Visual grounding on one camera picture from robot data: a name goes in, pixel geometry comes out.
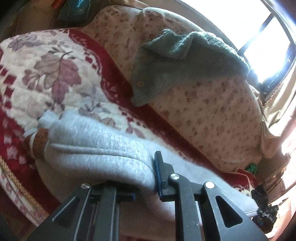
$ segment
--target bed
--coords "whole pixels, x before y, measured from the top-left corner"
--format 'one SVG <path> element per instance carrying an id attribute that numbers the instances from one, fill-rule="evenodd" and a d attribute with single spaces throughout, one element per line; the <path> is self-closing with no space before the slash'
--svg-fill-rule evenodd
<path id="1" fill-rule="evenodd" d="M 36 128 L 46 110 L 76 110 L 157 142 L 251 196 L 258 183 L 244 169 L 263 156 L 264 114 L 245 79 L 176 87 L 149 105 L 131 104 L 136 53 L 165 28 L 179 34 L 202 31 L 163 9 L 114 5 L 84 28 L 30 32 L 0 44 L 0 185 L 35 226 L 62 201 L 54 190 L 74 188 L 60 183 L 24 146 L 24 131 Z M 147 229 L 121 237 L 130 238 L 165 240 L 165 235 L 155 237 Z"/>

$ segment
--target window frame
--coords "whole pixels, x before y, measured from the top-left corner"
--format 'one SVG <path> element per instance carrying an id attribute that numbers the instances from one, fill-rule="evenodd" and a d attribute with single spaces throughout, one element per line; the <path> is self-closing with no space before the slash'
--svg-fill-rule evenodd
<path id="1" fill-rule="evenodd" d="M 274 88 L 276 88 L 280 82 L 285 78 L 285 76 L 289 73 L 289 70 L 292 68 L 295 59 L 296 59 L 296 44 L 295 41 L 292 37 L 292 35 L 294 37 L 296 37 L 295 33 L 292 31 L 292 29 L 289 27 L 288 23 L 285 21 L 285 19 L 281 16 L 281 14 L 279 14 L 276 9 L 274 7 L 271 6 L 271 3 L 269 1 L 272 0 L 258 0 L 261 1 L 265 7 L 267 7 L 267 9 L 270 11 L 270 15 L 267 17 L 267 19 L 263 22 L 263 24 L 261 25 L 257 35 L 255 35 L 253 38 L 251 38 L 247 43 L 245 43 L 245 45 L 240 48 L 237 49 L 235 47 L 235 45 L 231 42 L 231 40 L 214 24 L 212 23 L 207 17 L 205 17 L 203 14 L 201 14 L 197 9 L 191 7 L 190 5 L 188 5 L 187 3 L 183 2 L 182 0 L 171 0 L 172 2 L 178 2 L 179 4 L 185 6 L 187 9 L 189 10 L 193 10 L 195 12 L 195 14 L 198 14 L 200 17 L 204 18 L 206 22 L 208 22 L 208 24 L 210 24 L 210 28 L 214 27 L 216 33 L 219 33 L 220 36 L 222 36 L 222 39 L 231 47 L 233 47 L 240 56 L 244 57 L 246 62 L 248 63 L 249 66 L 250 63 L 248 61 L 248 59 L 246 58 L 246 56 L 244 55 L 244 52 L 247 50 L 247 48 L 251 45 L 251 43 L 256 39 L 256 37 L 265 29 L 265 27 L 270 23 L 270 21 L 272 20 L 273 17 L 276 17 L 277 20 L 279 21 L 280 25 L 282 26 L 284 32 L 286 33 L 289 41 L 290 41 L 290 45 L 287 49 L 286 52 L 286 62 L 284 63 L 283 68 L 278 71 L 277 73 L 275 73 L 273 76 L 270 76 L 269 78 L 267 78 L 266 80 L 264 80 L 264 82 L 260 83 L 257 82 L 256 86 L 254 86 L 261 94 L 263 98 L 266 98 L 272 91 Z"/>

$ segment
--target bolt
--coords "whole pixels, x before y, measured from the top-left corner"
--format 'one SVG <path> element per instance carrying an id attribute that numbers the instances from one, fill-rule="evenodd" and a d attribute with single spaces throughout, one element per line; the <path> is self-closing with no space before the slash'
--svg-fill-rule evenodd
<path id="1" fill-rule="evenodd" d="M 89 189 L 90 187 L 91 187 L 91 185 L 89 183 L 82 183 L 81 184 L 82 189 Z"/>
<path id="2" fill-rule="evenodd" d="M 173 173 L 170 175 L 171 179 L 173 180 L 178 180 L 180 178 L 180 176 L 177 173 Z"/>
<path id="3" fill-rule="evenodd" d="M 215 184 L 212 183 L 212 182 L 206 182 L 206 183 L 205 183 L 205 186 L 206 186 L 208 189 L 212 189 L 212 188 L 215 187 Z"/>

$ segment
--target green towel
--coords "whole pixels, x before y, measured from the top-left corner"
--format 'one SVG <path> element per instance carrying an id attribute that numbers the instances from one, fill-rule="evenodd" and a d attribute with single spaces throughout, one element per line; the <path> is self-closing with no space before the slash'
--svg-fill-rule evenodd
<path id="1" fill-rule="evenodd" d="M 142 106 L 175 86 L 242 75 L 249 66 L 235 49 L 209 32 L 178 35 L 164 29 L 139 49 L 133 68 L 132 103 Z"/>
<path id="2" fill-rule="evenodd" d="M 245 169 L 247 172 L 252 173 L 253 175 L 256 175 L 257 173 L 257 165 L 256 164 L 250 164 Z"/>

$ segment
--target black metal bracket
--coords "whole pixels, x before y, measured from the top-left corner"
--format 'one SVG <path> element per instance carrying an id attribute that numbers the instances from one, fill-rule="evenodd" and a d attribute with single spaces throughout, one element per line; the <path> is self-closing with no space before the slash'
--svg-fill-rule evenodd
<path id="1" fill-rule="evenodd" d="M 175 201 L 177 241 L 268 240 L 219 187 L 192 183 L 175 173 L 160 151 L 155 153 L 155 173 L 160 200 Z"/>
<path id="2" fill-rule="evenodd" d="M 84 183 L 27 240 L 118 241 L 120 202 L 134 200 L 135 192 L 122 183 Z"/>

